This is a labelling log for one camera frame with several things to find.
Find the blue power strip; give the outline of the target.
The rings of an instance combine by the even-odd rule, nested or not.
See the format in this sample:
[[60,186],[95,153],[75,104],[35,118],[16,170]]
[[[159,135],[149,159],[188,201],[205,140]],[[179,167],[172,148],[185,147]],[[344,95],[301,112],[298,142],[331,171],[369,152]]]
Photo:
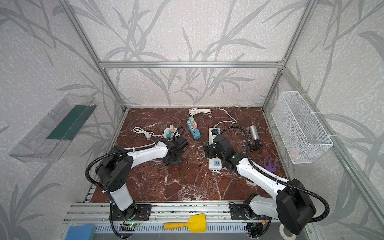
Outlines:
[[[195,115],[198,115],[198,114],[211,114],[211,112],[212,111],[210,109],[198,109],[198,108],[191,108],[191,109],[189,109],[189,115],[190,115],[190,117],[192,116],[193,118],[194,118]],[[201,137],[201,133],[198,130],[198,128],[194,129],[193,125],[192,125],[192,123],[190,122],[189,119],[187,120],[187,126],[188,126],[188,129],[191,132],[194,140],[198,140]]]

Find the white long power strip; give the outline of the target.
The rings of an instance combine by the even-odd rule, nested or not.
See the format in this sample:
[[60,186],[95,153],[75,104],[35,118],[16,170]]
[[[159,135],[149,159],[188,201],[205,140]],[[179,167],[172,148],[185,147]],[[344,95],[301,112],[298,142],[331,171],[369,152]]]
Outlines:
[[[231,124],[237,124],[237,120],[232,117],[227,110],[225,110],[223,107],[229,105],[229,103],[224,103],[219,107],[219,110],[224,111],[230,120],[221,121],[215,124],[212,128],[209,128],[209,145],[213,144],[214,137],[216,137],[220,133],[220,129],[218,126],[223,123],[231,123]],[[213,159],[209,159],[209,170],[219,173],[222,169],[222,162],[219,158],[215,157]]]

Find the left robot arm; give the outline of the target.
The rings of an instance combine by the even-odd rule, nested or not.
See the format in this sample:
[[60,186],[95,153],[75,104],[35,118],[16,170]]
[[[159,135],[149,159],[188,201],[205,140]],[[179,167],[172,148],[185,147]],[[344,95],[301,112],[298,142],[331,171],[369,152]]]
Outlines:
[[165,165],[180,165],[188,146],[188,141],[179,133],[137,148],[116,146],[93,160],[86,167],[85,177],[88,182],[101,188],[108,195],[112,206],[116,206],[119,211],[134,211],[136,204],[127,187],[131,169],[157,159]]

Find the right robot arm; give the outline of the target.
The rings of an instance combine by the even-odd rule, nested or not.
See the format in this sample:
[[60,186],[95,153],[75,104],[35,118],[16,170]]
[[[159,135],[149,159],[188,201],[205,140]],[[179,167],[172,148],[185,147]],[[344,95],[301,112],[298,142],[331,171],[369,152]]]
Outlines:
[[297,179],[281,178],[254,163],[249,145],[245,153],[236,152],[220,129],[209,128],[209,144],[204,150],[206,158],[220,160],[224,168],[269,194],[267,198],[251,195],[243,202],[247,218],[253,220],[264,215],[279,220],[288,231],[298,235],[308,223],[320,222],[329,215],[330,206],[323,197],[305,189]]

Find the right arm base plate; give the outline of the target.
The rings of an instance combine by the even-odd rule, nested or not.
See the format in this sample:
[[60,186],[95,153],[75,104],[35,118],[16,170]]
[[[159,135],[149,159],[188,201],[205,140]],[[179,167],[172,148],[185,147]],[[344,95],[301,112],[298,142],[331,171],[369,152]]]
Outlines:
[[229,202],[231,220],[251,220],[250,212],[243,204]]

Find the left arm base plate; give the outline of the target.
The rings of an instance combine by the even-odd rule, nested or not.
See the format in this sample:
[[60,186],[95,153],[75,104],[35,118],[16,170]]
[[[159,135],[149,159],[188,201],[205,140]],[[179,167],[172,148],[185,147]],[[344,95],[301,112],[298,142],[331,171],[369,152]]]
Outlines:
[[151,214],[152,205],[133,203],[126,210],[120,210],[117,205],[112,205],[109,220],[112,221],[148,221]]

